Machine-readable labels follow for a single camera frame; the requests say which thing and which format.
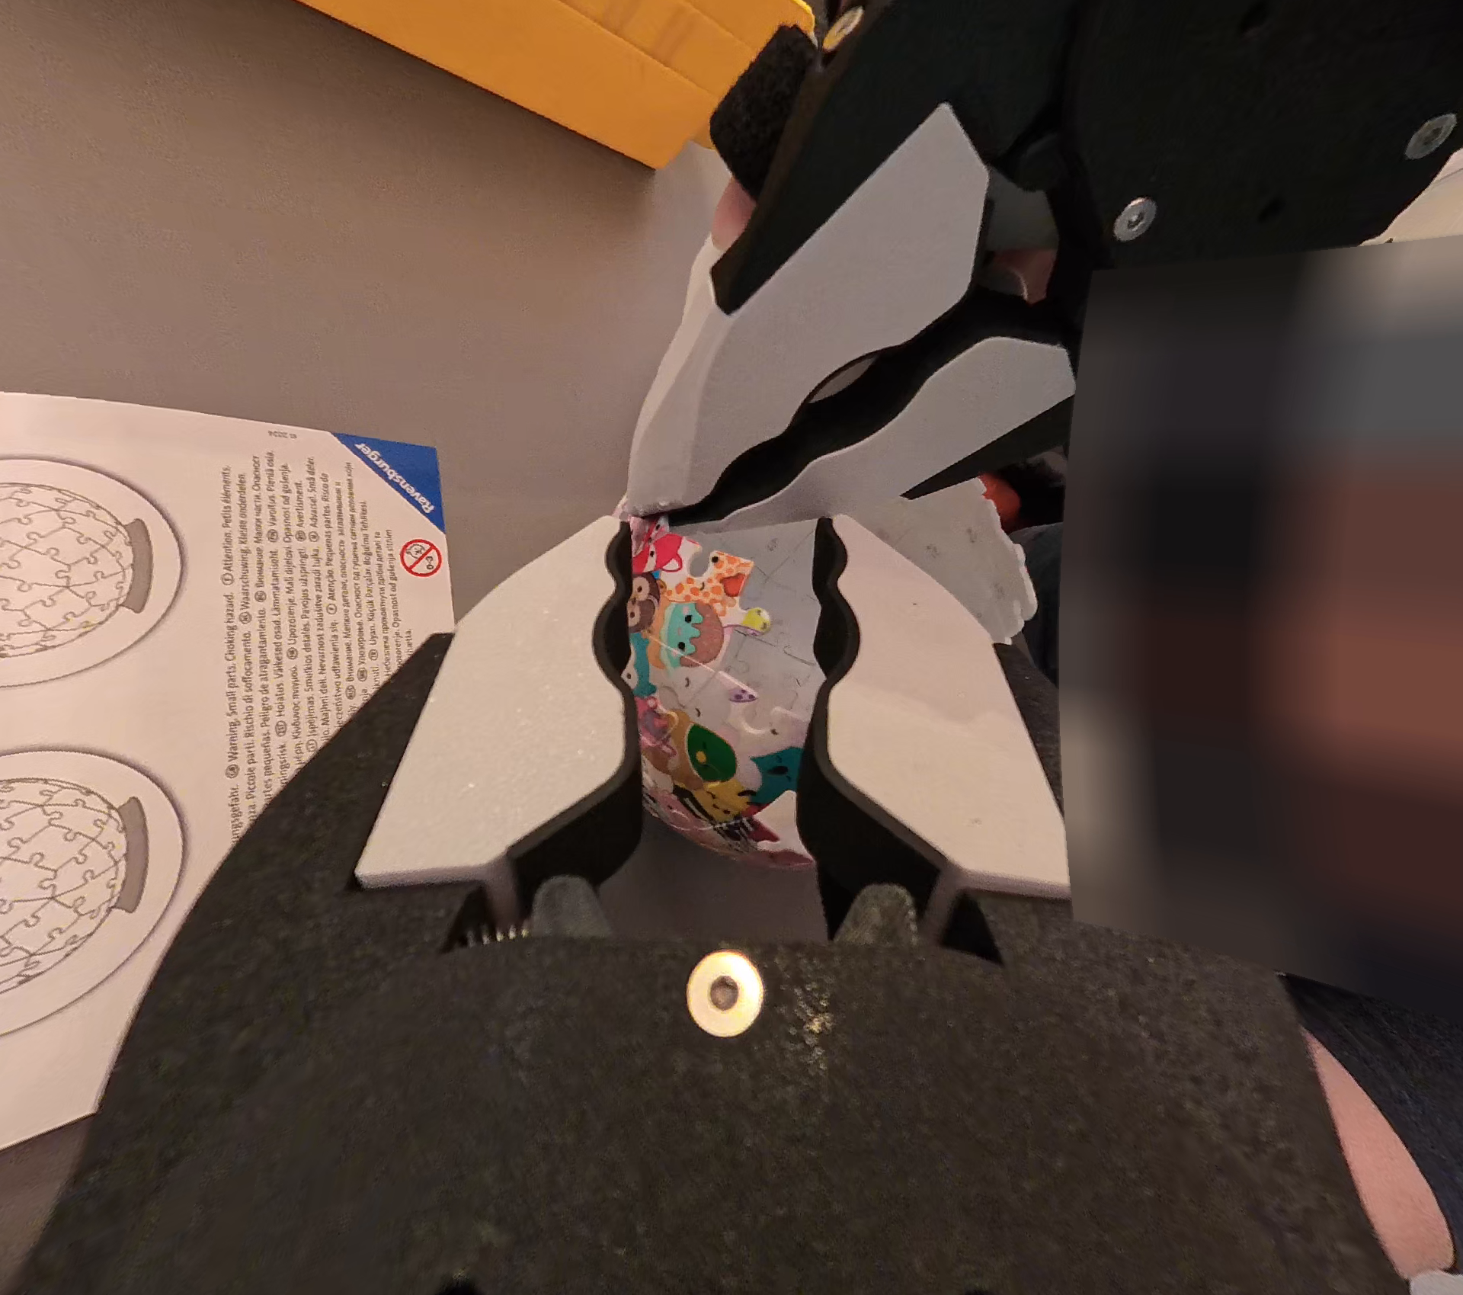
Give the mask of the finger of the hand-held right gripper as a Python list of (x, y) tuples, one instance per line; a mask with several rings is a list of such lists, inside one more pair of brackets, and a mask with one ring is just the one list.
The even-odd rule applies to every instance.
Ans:
[(813, 458), (783, 434), (830, 376), (963, 299), (987, 189), (938, 105), (737, 310), (714, 297), (705, 243), (632, 434), (627, 518), (815, 518)]
[(757, 529), (921, 501), (1056, 447), (1073, 409), (1060, 346), (989, 337), (940, 363), (882, 361), (739, 458), (683, 525)]

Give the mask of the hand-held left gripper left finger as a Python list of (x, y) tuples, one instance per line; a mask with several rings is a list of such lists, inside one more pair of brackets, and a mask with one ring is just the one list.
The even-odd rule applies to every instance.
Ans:
[(604, 883), (643, 825), (628, 529), (602, 518), (461, 620), (356, 863), (364, 889)]

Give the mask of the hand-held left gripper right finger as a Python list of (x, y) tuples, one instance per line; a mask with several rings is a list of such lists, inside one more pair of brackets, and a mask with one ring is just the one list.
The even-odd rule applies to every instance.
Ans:
[(811, 583), (796, 831), (836, 894), (1069, 902), (1063, 816), (987, 629), (852, 518), (817, 523)]

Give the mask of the colourful puzzle ball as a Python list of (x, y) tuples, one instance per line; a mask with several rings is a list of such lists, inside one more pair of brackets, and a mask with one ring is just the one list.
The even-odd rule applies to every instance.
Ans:
[[(994, 646), (1033, 607), (1020, 551), (994, 508), (942, 525), (923, 504), (858, 521), (963, 602)], [(679, 534), (632, 527), (627, 684), (640, 723), (647, 810), (714, 855), (815, 872), (796, 831), (796, 786), (823, 684), (811, 583), (817, 523)]]

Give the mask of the white instruction sheet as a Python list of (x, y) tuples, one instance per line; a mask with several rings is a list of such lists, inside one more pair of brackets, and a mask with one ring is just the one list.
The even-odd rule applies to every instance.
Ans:
[(1, 402), (1, 1146), (91, 1117), (280, 790), (449, 633), (436, 452)]

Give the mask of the person's leg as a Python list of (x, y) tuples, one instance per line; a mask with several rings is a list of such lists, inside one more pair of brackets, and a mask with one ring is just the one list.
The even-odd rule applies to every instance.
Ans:
[(1459, 1279), (1459, 1025), (1310, 978), (1283, 988), (1388, 1260), (1409, 1283)]

